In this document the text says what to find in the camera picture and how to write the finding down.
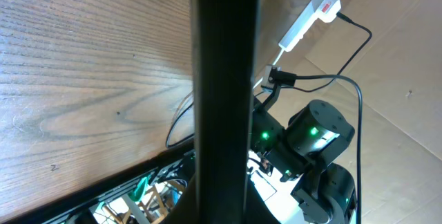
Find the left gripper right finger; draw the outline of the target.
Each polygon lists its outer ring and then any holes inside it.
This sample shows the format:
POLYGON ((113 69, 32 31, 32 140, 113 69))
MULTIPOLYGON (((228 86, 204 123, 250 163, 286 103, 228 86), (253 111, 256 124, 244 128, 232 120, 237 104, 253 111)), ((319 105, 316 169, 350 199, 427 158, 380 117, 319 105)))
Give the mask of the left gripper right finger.
POLYGON ((278 219, 269 211, 265 202, 259 195, 253 182, 247 181, 247 196, 245 207, 246 224, 280 224, 278 219))

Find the gold Galaxy smartphone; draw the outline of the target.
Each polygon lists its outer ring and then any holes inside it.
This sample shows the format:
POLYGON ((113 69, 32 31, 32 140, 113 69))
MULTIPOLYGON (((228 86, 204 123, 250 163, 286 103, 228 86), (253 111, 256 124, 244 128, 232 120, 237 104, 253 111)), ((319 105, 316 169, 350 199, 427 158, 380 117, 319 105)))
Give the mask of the gold Galaxy smartphone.
POLYGON ((260 0, 191 0, 199 223, 243 223, 260 0))

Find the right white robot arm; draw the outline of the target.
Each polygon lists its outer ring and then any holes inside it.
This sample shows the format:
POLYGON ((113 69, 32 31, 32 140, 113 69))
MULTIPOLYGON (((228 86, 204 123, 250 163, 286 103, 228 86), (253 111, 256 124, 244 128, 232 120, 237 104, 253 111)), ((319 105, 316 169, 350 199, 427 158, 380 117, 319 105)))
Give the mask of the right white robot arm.
POLYGON ((296 181, 291 196, 308 223, 349 223, 356 211, 353 176, 334 161, 350 145, 354 127, 323 100, 312 100, 293 115, 287 127, 253 100, 251 150, 281 174, 296 181))

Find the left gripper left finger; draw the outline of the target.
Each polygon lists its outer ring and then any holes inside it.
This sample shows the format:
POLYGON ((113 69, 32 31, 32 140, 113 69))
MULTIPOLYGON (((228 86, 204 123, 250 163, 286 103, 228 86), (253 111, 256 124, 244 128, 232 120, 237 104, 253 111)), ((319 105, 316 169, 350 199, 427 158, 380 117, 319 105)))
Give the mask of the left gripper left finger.
POLYGON ((193 176, 184 193, 181 195, 177 205, 171 213, 162 221, 162 224, 196 224, 197 203, 196 203, 196 182, 193 176))

